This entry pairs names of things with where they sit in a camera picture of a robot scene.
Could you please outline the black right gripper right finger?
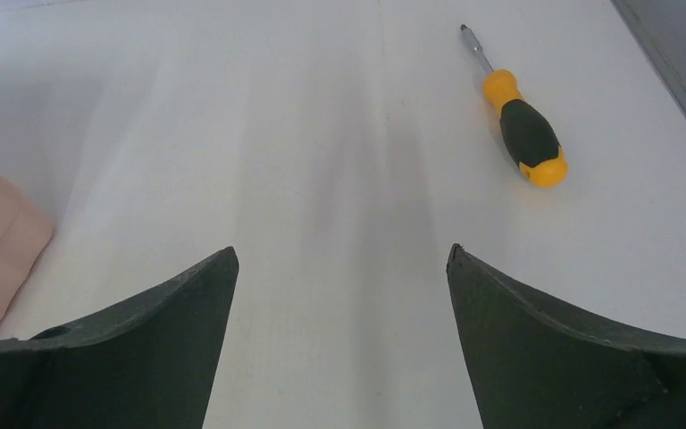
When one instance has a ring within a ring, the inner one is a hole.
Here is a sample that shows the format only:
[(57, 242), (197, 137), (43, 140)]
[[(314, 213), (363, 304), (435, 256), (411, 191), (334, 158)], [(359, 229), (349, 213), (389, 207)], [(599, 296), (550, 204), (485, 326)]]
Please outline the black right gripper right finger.
[(596, 315), (454, 245), (447, 278), (486, 428), (686, 428), (686, 339)]

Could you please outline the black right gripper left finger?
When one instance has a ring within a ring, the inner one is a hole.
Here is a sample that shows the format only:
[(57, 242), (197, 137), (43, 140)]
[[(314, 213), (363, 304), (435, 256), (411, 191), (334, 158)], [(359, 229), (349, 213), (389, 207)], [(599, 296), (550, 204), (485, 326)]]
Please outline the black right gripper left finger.
[(220, 250), (128, 299), (0, 341), (0, 428), (199, 428), (238, 258)]

